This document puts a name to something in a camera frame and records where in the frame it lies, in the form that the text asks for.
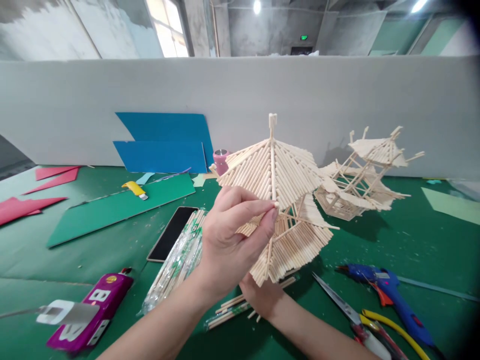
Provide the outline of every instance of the window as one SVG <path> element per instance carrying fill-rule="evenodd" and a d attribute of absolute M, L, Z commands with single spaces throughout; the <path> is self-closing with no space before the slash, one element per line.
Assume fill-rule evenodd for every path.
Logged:
<path fill-rule="evenodd" d="M 172 0 L 146 0 L 161 51 L 166 58 L 188 58 L 178 5 Z"/>

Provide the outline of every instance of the yellow utility knife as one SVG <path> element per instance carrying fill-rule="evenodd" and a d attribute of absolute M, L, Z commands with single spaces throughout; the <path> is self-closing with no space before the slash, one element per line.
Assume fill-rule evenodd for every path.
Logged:
<path fill-rule="evenodd" d="M 135 181 L 126 182 L 121 187 L 129 188 L 132 193 L 135 194 L 135 196 L 138 196 L 142 200 L 147 200 L 149 198 L 145 191 L 143 191 L 143 189 Z"/>

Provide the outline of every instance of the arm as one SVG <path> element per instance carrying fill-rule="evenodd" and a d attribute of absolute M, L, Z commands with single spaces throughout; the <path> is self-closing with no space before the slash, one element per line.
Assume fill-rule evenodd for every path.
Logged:
<path fill-rule="evenodd" d="M 249 236 L 237 229 L 264 214 Z M 174 359 L 205 312 L 249 271 L 274 233 L 274 202 L 240 187 L 224 187 L 203 224 L 202 258 L 192 274 L 98 359 Z"/>
<path fill-rule="evenodd" d="M 377 359 L 359 343 L 312 315 L 270 280 L 258 287 L 250 274 L 240 283 L 245 299 L 310 359 Z"/>

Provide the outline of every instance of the blue glue gun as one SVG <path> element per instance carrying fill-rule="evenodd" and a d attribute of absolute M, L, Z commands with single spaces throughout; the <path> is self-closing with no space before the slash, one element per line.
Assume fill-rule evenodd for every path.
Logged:
<path fill-rule="evenodd" d="M 384 268 L 360 264 L 337 266 L 337 270 L 360 283 L 369 283 L 378 292 L 382 306 L 393 305 L 410 336 L 418 343 L 435 348 L 429 331 L 397 290 L 397 276 Z"/>

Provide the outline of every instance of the red paper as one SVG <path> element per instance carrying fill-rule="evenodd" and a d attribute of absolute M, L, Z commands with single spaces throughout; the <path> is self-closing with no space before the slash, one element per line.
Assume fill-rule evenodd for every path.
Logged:
<path fill-rule="evenodd" d="M 68 198 L 53 197 L 40 200 L 29 199 L 20 201 L 16 197 L 11 197 L 8 200 L 0 203 L 0 226 L 65 199 Z"/>
<path fill-rule="evenodd" d="M 35 169 L 35 178 L 36 180 L 43 180 L 54 175 L 61 173 L 66 173 L 69 170 L 79 168 L 80 166 L 62 166 L 62 167 L 45 167 Z"/>
<path fill-rule="evenodd" d="M 39 190 L 53 188 L 58 185 L 66 184 L 77 179 L 77 174 L 79 173 L 79 166 L 74 167 L 72 170 L 67 171 L 66 173 L 57 176 L 56 178 L 40 185 L 39 187 L 34 188 L 33 190 L 27 191 L 23 195 L 34 193 Z"/>

